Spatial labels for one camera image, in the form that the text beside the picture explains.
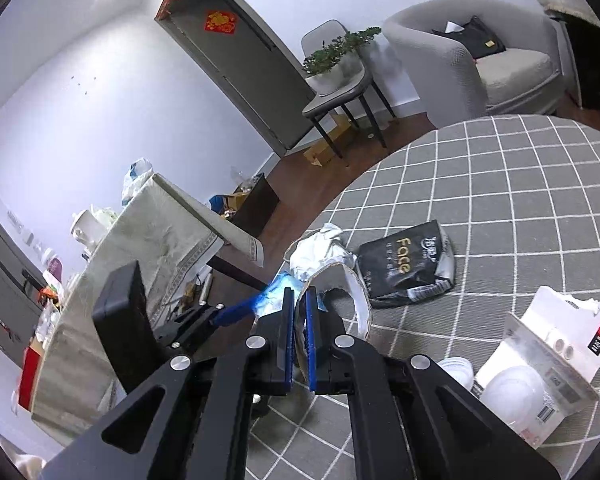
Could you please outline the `brown packing tape roll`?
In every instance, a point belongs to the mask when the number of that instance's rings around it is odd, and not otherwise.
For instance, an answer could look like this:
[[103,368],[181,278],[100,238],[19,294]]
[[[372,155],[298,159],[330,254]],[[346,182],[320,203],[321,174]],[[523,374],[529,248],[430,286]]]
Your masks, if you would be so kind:
[[343,263],[331,263],[321,268],[311,283],[324,300],[326,309],[335,311],[344,320],[355,322],[358,338],[367,340],[372,307],[358,272]]

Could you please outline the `clear plastic blister package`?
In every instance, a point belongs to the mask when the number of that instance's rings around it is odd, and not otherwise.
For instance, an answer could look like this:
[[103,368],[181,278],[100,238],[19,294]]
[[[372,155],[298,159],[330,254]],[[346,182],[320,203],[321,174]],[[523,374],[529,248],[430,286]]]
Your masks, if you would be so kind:
[[472,393],[532,448],[600,396],[600,300],[540,287],[524,314],[505,317],[498,348]]

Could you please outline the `white paper ball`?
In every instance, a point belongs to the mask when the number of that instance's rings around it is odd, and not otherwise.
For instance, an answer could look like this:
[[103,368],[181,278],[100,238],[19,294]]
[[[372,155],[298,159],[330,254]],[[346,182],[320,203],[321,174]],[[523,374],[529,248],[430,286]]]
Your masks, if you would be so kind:
[[295,240],[285,255],[289,272],[300,282],[332,263],[341,263],[350,269],[355,267],[356,257],[343,243],[343,229],[327,222]]

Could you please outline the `dark wooden table leg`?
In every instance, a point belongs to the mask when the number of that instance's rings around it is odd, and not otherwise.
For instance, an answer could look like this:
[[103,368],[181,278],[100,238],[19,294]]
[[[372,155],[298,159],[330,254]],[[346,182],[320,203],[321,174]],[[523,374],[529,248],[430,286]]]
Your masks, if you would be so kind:
[[249,286],[258,292],[264,292],[265,289],[268,288],[268,284],[265,282],[262,282],[255,276],[252,276],[242,269],[239,269],[237,266],[233,266],[230,262],[218,256],[213,256],[207,262],[207,264],[212,270],[218,271],[219,273],[228,276],[232,280]]

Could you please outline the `white electric kettle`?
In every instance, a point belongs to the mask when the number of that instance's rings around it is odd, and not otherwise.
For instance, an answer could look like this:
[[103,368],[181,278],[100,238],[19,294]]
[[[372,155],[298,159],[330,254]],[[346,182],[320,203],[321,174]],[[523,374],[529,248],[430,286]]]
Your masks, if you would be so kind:
[[107,234],[107,228],[96,219],[89,209],[84,209],[79,214],[73,215],[70,234],[84,246],[86,252],[92,254]]

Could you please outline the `black storage box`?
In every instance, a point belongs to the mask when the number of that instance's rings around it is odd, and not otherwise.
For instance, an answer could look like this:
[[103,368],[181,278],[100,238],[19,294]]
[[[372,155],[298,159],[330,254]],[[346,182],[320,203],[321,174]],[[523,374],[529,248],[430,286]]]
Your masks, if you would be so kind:
[[230,223],[259,238],[278,204],[279,197],[265,175],[257,174],[256,184],[230,218]]

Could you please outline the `white plastic bag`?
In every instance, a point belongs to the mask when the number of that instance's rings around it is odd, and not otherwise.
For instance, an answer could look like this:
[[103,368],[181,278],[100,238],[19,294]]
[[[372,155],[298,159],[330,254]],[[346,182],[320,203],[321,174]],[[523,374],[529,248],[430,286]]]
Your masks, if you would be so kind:
[[121,203],[126,206],[142,188],[145,182],[154,174],[152,163],[141,157],[132,162],[129,171],[123,178]]

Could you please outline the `grey checked round tablecloth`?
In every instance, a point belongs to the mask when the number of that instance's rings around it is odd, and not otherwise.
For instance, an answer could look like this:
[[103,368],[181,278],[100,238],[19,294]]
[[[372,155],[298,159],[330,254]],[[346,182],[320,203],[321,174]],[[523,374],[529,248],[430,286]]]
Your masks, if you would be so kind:
[[[552,116],[501,116],[428,132],[370,166],[316,216],[350,252],[438,220],[453,244],[455,285],[414,306],[375,310],[368,340],[387,356],[468,359],[475,370],[550,286],[600,300],[600,131]],[[354,479],[345,396],[314,396],[299,372],[252,423],[245,479]],[[600,396],[600,370],[592,380]],[[600,400],[568,416],[540,453],[569,479],[600,443]]]

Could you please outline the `grey dining chair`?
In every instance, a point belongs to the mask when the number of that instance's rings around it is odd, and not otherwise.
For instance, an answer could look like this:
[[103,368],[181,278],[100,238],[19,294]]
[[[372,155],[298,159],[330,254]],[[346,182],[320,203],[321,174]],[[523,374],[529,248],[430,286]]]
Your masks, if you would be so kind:
[[306,83],[315,93],[314,98],[302,110],[302,115],[312,122],[313,127],[339,158],[343,158],[340,149],[320,121],[336,108],[341,108],[350,124],[359,129],[358,121],[348,109],[348,104],[355,100],[363,107],[373,137],[383,148],[387,148],[375,114],[366,100],[366,90],[372,88],[375,91],[391,118],[396,119],[396,113],[362,55],[362,50],[380,33],[379,26],[349,32],[340,21],[329,20],[307,32],[301,39],[304,54],[302,70],[306,75]]

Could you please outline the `grey door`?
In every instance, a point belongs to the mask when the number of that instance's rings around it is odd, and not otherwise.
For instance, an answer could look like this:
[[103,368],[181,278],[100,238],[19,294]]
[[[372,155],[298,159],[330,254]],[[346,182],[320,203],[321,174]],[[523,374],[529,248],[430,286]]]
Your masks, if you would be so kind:
[[[210,10],[237,15],[234,35],[204,30]],[[297,63],[238,0],[162,0],[156,21],[222,90],[280,157],[311,130],[313,92]]]

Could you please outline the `potted green plant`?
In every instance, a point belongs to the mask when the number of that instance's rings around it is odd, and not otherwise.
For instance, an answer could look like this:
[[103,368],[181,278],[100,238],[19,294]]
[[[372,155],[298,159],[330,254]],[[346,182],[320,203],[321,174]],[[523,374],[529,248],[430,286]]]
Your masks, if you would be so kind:
[[306,82],[318,96],[329,96],[362,70],[358,52],[381,32],[370,26],[348,32],[337,21],[329,21],[302,38],[302,70]]

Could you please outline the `red fu door decoration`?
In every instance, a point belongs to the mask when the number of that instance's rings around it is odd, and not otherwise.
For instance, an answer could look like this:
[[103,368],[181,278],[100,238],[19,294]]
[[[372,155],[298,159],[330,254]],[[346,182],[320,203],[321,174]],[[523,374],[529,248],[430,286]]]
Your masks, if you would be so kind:
[[237,15],[230,11],[210,10],[204,20],[206,32],[234,35],[237,26]]

